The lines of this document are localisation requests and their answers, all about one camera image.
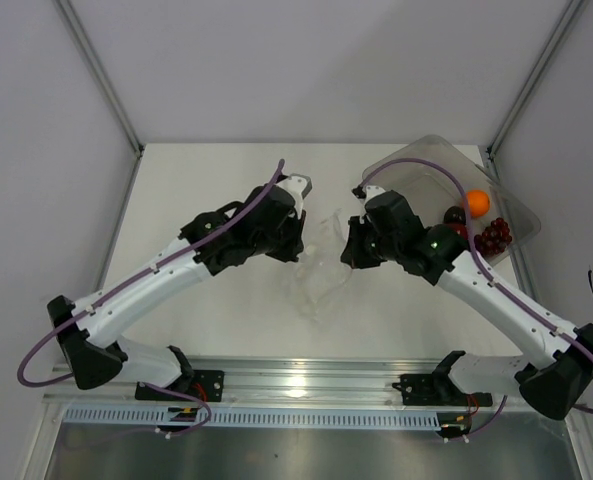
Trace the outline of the dark red apple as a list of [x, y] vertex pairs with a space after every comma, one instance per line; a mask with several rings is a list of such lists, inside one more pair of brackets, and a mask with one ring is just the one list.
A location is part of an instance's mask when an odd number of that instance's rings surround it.
[[453, 230], [454, 232], [456, 232], [460, 237], [462, 237], [464, 240], [468, 241], [469, 240], [469, 230], [467, 228], [467, 226], [465, 224], [460, 224], [460, 223], [449, 223], [448, 227]]

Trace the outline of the clear zip top bag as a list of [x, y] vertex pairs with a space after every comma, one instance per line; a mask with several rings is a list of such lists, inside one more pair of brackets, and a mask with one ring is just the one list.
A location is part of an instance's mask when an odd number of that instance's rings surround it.
[[288, 298], [300, 316], [318, 322], [352, 275], [341, 262], [346, 238], [341, 209], [306, 231], [304, 250], [287, 283]]

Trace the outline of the orange fruit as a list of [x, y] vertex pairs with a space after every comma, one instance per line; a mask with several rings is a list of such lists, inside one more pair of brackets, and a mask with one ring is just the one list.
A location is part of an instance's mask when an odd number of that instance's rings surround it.
[[485, 216], [491, 208], [489, 195], [483, 190], [469, 190], [466, 192], [465, 203], [469, 207], [473, 218]]

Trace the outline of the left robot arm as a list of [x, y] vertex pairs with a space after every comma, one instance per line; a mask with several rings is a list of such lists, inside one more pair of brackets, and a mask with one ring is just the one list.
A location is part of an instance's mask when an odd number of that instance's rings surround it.
[[298, 175], [259, 186], [243, 202], [198, 215], [148, 265], [107, 292], [50, 301], [48, 314], [76, 386], [125, 381], [136, 383], [138, 400], [202, 397], [199, 376], [180, 348], [143, 345], [124, 331], [172, 296], [252, 257], [297, 261], [310, 190]]

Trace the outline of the red grape bunch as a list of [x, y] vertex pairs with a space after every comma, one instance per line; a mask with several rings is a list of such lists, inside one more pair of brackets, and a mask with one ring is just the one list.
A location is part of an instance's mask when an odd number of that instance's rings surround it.
[[502, 217], [497, 217], [480, 234], [474, 236], [474, 245], [485, 258], [504, 253], [512, 241], [509, 224]]

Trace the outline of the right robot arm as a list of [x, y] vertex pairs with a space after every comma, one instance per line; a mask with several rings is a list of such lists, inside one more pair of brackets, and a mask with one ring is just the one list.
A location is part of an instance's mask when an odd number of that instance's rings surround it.
[[520, 397], [552, 420], [580, 406], [593, 381], [592, 323], [577, 326], [509, 285], [450, 227], [423, 226], [401, 194], [372, 185], [353, 193], [364, 213], [349, 220], [342, 263], [369, 269], [393, 262], [474, 309], [520, 351], [451, 352], [434, 371], [432, 389], [440, 401], [451, 404], [473, 393]]

